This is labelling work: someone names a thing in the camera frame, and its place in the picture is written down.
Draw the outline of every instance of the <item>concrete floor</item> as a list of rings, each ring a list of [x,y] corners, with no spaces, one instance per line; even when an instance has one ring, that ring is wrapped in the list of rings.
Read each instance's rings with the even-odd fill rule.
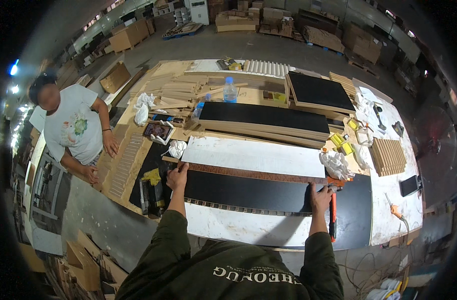
[[[125,52],[124,63],[132,75],[138,70],[137,67],[146,61],[150,66],[154,66],[159,60],[167,59],[219,59],[228,56],[235,59],[267,60],[290,64],[326,76],[329,71],[332,71],[349,78],[356,77],[390,96],[406,124],[413,119],[417,109],[415,100],[399,87],[388,71],[380,67],[377,67],[380,79],[376,79],[357,67],[348,65],[343,57],[318,47],[259,33],[217,34],[214,26],[205,26],[192,37],[163,41],[161,35],[172,26],[171,21],[156,19],[155,24],[157,26],[155,35],[143,41],[134,50]],[[96,76],[115,59],[114,53],[102,57],[85,72]],[[121,101],[119,106],[124,106],[126,100]],[[119,110],[117,114],[121,114],[122,111],[123,109]],[[107,249],[124,269],[131,271],[150,243],[157,224],[119,206],[80,179],[67,176],[64,180],[69,181],[70,186],[59,192],[68,198],[63,215],[63,240],[76,240],[77,231],[81,229],[91,234],[93,240]],[[205,243],[204,239],[197,237],[190,237],[190,241],[192,253]],[[371,285],[370,280],[377,281],[377,276],[381,273],[385,274],[384,272],[389,268],[398,268],[400,260],[406,256],[411,263],[420,262],[424,257],[423,247],[423,241],[417,239],[409,247],[393,247],[386,250],[381,246],[372,246],[336,251],[335,258],[339,264],[365,270],[354,274],[353,270],[348,269],[347,277],[345,268],[340,267],[345,284],[345,298],[350,299],[357,295],[357,290],[350,281],[359,286],[363,286],[366,282],[365,287],[367,287]],[[299,274],[300,267],[303,265],[303,253],[282,252],[281,256],[287,267],[293,273]]]

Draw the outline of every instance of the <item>ceiling light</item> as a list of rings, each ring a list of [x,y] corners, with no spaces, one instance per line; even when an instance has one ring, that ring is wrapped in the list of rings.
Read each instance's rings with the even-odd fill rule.
[[[10,75],[15,75],[18,71],[18,67],[17,67],[17,64],[19,62],[19,59],[15,61],[15,63],[13,64],[13,66],[11,67],[10,69]]]

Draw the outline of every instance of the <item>white cabinet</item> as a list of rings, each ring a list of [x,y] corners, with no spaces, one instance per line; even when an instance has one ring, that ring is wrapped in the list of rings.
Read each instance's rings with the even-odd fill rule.
[[[192,22],[209,24],[207,0],[190,0]]]

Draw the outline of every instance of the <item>graphic print on t-shirt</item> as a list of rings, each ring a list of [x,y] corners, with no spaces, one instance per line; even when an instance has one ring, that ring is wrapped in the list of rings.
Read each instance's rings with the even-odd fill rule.
[[[84,113],[80,110],[70,116],[70,121],[63,122],[62,125],[62,145],[75,146],[82,138],[83,133],[88,128],[88,121]]]

